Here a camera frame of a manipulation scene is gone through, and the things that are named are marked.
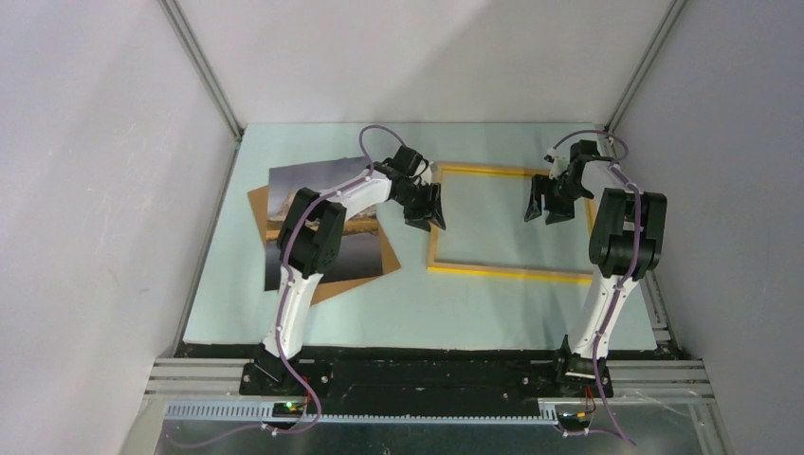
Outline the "yellow wooden picture frame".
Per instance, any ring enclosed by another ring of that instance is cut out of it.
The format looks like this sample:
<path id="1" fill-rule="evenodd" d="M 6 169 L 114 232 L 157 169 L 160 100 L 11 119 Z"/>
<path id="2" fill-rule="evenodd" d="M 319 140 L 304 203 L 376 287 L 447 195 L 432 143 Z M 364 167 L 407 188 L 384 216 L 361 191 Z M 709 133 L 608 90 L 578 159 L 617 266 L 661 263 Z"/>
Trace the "yellow wooden picture frame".
<path id="1" fill-rule="evenodd" d="M 492 166 L 459 162 L 440 162 L 436 165 L 435 170 L 432 172 L 433 182 L 442 183 L 444 177 L 448 174 L 522 178 L 530 180 L 534 175 L 547 176 L 548 171 L 533 168 L 515 168 L 508 166 Z M 429 234 L 427 270 L 430 272 L 572 283 L 589 283 L 593 278 L 592 272 L 574 272 L 548 270 L 544 268 L 517 268 L 508 266 L 443 262 L 437 259 L 440 233 L 441 230 L 435 229 Z"/>

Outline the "landscape photo print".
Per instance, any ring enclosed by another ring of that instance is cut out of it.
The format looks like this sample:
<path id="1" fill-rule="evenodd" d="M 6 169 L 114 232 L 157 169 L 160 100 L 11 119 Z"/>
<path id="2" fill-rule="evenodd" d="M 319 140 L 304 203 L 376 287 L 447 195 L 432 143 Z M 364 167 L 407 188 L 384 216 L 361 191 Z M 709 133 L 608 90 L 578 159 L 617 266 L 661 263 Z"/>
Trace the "landscape photo print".
<path id="1" fill-rule="evenodd" d="M 269 212 L 277 213 L 288 194 L 294 199 L 301 188 L 324 192 L 357 176 L 366 167 L 365 159 L 354 157 L 272 168 L 268 174 Z"/>

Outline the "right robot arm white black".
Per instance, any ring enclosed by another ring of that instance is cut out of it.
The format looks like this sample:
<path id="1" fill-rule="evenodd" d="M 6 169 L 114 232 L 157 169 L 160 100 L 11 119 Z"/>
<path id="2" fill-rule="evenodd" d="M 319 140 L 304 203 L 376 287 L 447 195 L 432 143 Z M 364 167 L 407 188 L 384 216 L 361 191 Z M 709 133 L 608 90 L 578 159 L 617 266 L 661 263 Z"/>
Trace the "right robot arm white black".
<path id="1" fill-rule="evenodd" d="M 546 224 L 571 221 L 576 201 L 596 203 L 588 246 L 593 277 L 581 319 L 556 352 L 551 381 L 557 392 L 575 396 L 604 377 L 612 330 L 630 293 L 660 261 L 667 198 L 641 191 L 612 157 L 592 140 L 573 144 L 562 159 L 548 150 L 548 174 L 536 174 L 525 221 L 544 217 Z"/>

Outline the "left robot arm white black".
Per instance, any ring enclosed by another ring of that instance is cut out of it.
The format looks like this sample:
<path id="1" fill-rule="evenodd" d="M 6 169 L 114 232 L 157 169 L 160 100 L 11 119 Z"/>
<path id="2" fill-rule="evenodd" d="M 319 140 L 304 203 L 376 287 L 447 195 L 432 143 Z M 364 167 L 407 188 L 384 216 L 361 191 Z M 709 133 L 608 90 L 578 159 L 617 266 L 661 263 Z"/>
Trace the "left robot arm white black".
<path id="1" fill-rule="evenodd" d="M 342 158 L 275 168 L 269 173 L 265 289 L 278 296 L 256 364 L 277 394 L 298 387 L 290 361 L 303 344 L 310 307 L 398 269 L 376 208 L 393 201 L 406 225 L 444 229 L 441 186 L 432 164 L 402 145 L 379 162 Z"/>

